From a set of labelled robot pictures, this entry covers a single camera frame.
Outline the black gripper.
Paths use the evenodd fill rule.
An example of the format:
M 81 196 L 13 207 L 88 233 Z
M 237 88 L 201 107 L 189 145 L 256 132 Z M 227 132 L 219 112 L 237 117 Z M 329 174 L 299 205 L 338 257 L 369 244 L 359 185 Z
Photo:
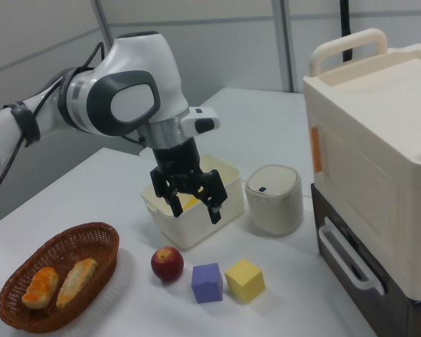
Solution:
M 150 172 L 154 193 L 170 206 L 174 217 L 183 213 L 178 192 L 196 194 L 204 203 L 212 224 L 221 220 L 220 208 L 227 192 L 219 172 L 200 168 L 200 156 L 194 138 L 169 149 L 154 149 L 157 167 Z

